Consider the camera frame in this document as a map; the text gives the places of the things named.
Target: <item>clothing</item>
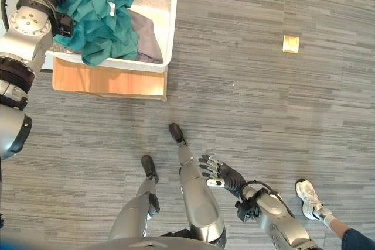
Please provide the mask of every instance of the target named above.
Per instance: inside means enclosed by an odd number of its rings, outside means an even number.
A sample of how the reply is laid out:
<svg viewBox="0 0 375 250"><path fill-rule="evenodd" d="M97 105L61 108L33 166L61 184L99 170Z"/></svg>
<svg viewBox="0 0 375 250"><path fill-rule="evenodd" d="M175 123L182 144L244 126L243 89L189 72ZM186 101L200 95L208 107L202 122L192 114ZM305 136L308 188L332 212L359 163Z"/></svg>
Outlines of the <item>clothing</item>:
<svg viewBox="0 0 375 250"><path fill-rule="evenodd" d="M149 18L129 10L133 30L139 35L137 61L162 64L162 52L154 34L154 23Z"/></svg>
<svg viewBox="0 0 375 250"><path fill-rule="evenodd" d="M135 60L139 36L132 29L127 9L132 3L133 0L66 0L58 10L76 22L73 35L56 35L54 39L65 47L82 49L82 61L90 66L108 57Z"/></svg>
<svg viewBox="0 0 375 250"><path fill-rule="evenodd" d="M353 228L348 229L341 242L342 250L375 250L375 242Z"/></svg>

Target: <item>wooden stool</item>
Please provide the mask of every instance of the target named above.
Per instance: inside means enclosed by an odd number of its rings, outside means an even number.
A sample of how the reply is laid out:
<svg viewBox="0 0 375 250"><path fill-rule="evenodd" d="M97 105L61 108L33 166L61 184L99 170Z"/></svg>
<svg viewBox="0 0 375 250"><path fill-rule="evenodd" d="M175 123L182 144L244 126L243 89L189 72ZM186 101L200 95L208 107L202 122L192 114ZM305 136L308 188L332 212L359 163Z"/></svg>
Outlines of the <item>wooden stool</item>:
<svg viewBox="0 0 375 250"><path fill-rule="evenodd" d="M167 72L89 67L53 58L52 87L100 97L157 99L166 101Z"/></svg>

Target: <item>shoe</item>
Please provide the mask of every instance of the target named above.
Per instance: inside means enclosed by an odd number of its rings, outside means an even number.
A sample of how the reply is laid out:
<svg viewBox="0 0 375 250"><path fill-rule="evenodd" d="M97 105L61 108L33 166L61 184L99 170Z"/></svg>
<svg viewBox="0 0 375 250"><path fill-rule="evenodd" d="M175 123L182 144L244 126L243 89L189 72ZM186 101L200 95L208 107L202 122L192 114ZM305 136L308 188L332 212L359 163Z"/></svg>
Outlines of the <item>shoe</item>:
<svg viewBox="0 0 375 250"><path fill-rule="evenodd" d="M176 123L169 124L169 132L171 133L173 139L176 141L176 143L179 146L188 145L188 143L185 140L185 137L183 136L182 130L180 126L178 126L178 124Z"/></svg>
<svg viewBox="0 0 375 250"><path fill-rule="evenodd" d="M154 179L155 184L159 183L159 176L155 169L155 164L150 155L143 155L141 159L142 167L145 170L146 177Z"/></svg>
<svg viewBox="0 0 375 250"><path fill-rule="evenodd" d="M310 220L321 220L321 211L329 211L318 198L312 184L306 179L300 179L295 183L295 191L302 200L302 213Z"/></svg>

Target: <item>white laundry basket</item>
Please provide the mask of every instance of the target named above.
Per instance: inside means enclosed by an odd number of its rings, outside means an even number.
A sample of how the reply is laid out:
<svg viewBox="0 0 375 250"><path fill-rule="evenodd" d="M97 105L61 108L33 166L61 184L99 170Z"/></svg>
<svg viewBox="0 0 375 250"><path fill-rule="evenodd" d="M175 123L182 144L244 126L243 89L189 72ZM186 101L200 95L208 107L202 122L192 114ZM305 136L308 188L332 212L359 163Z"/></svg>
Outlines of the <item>white laundry basket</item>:
<svg viewBox="0 0 375 250"><path fill-rule="evenodd" d="M163 56L163 64L146 63L108 58L99 66L114 67L117 69L164 72L171 62L173 37L175 34L177 0L135 0L130 10L138 12L154 22L154 32ZM47 55L61 58L73 63L81 63L81 55L66 50L63 46L54 43Z"/></svg>

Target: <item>green cloth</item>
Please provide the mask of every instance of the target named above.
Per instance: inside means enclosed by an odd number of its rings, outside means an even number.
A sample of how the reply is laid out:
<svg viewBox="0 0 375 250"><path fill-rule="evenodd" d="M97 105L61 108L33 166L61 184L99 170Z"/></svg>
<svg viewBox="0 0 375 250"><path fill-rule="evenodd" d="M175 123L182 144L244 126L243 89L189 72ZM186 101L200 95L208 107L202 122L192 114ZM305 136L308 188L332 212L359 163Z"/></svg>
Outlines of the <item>green cloth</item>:
<svg viewBox="0 0 375 250"><path fill-rule="evenodd" d="M115 3L115 15L110 5ZM66 0L58 11L75 21L72 37L56 35L61 45L82 50L82 61L97 66L106 58L135 60L138 34L133 31L128 9L133 0Z"/></svg>

